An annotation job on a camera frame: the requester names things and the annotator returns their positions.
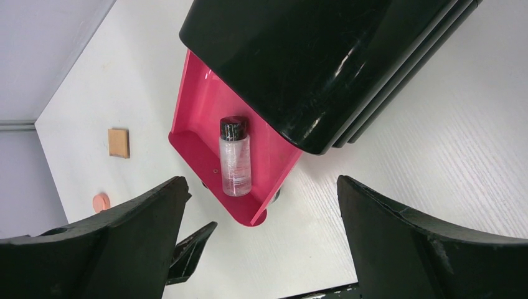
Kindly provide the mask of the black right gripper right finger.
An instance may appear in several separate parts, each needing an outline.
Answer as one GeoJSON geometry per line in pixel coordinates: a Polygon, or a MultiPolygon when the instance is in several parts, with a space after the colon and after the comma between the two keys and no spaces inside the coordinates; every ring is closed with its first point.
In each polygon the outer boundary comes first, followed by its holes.
{"type": "Polygon", "coordinates": [[[364,298],[526,298],[527,241],[462,227],[339,176],[364,298]]]}

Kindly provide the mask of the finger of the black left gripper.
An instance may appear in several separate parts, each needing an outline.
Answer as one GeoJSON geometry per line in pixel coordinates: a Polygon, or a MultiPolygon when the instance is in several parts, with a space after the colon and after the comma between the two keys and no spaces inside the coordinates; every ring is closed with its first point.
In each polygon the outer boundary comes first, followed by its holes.
{"type": "Polygon", "coordinates": [[[184,283],[191,277],[217,225],[217,222],[212,221],[176,244],[166,285],[184,283]]]}

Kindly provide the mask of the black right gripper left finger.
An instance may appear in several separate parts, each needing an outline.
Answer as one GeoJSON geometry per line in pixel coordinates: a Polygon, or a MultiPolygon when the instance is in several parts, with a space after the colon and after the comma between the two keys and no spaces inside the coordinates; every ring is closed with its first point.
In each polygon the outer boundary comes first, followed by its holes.
{"type": "Polygon", "coordinates": [[[2,298],[161,298],[189,187],[146,193],[38,236],[1,241],[2,298]]]}

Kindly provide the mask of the small clear bottle black cap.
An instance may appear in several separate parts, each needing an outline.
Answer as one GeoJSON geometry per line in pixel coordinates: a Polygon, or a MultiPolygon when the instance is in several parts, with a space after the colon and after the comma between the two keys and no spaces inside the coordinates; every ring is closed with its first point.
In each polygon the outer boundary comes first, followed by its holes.
{"type": "Polygon", "coordinates": [[[247,195],[252,189],[252,169],[246,117],[220,120],[219,153],[223,192],[230,197],[247,195]]]}

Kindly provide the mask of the pink top drawer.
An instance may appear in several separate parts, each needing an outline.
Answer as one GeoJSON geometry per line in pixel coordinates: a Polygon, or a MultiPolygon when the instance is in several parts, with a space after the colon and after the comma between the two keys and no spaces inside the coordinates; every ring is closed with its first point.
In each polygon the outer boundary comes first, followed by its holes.
{"type": "Polygon", "coordinates": [[[249,227],[265,220],[301,156],[192,52],[169,142],[227,212],[249,227]]]}

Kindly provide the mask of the black drawer organizer case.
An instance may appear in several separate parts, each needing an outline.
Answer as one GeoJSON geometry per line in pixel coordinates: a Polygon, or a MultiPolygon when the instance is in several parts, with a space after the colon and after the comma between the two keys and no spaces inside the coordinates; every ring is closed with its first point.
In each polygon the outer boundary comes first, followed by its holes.
{"type": "Polygon", "coordinates": [[[194,1],[182,43],[276,132],[321,155],[351,142],[477,1],[194,1]]]}

